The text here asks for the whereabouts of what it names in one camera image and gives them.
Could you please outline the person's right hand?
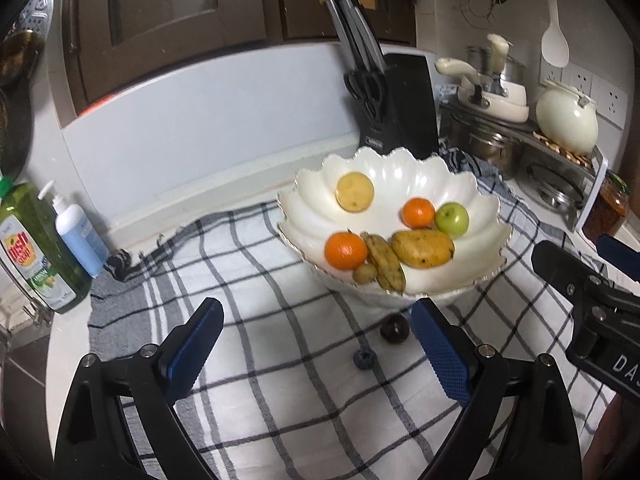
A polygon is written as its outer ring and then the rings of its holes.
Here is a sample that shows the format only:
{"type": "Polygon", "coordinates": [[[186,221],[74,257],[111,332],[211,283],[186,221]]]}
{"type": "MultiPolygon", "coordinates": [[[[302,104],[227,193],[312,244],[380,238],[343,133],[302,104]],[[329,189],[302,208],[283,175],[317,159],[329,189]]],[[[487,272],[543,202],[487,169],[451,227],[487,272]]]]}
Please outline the person's right hand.
{"type": "Polygon", "coordinates": [[[639,480],[639,430],[639,405],[616,394],[582,460],[582,478],[639,480]]]}

